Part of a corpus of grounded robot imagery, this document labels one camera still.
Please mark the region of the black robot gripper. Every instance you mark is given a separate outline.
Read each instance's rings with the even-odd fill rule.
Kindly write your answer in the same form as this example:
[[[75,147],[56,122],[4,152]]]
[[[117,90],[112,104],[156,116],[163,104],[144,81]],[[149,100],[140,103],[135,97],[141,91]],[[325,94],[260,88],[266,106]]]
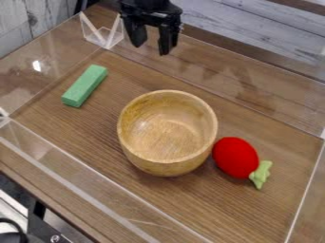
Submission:
[[[159,28],[159,52],[167,55],[178,45],[183,10],[169,0],[117,0],[124,28],[135,47],[147,41],[145,26]]]

